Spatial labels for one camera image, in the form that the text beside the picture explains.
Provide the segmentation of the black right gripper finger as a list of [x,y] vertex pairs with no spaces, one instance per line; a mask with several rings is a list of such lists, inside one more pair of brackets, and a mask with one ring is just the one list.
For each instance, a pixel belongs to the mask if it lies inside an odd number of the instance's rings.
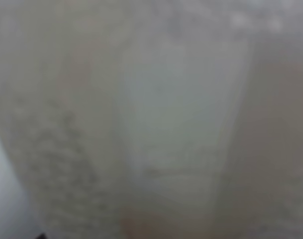
[[40,234],[35,239],[46,239],[46,234]]

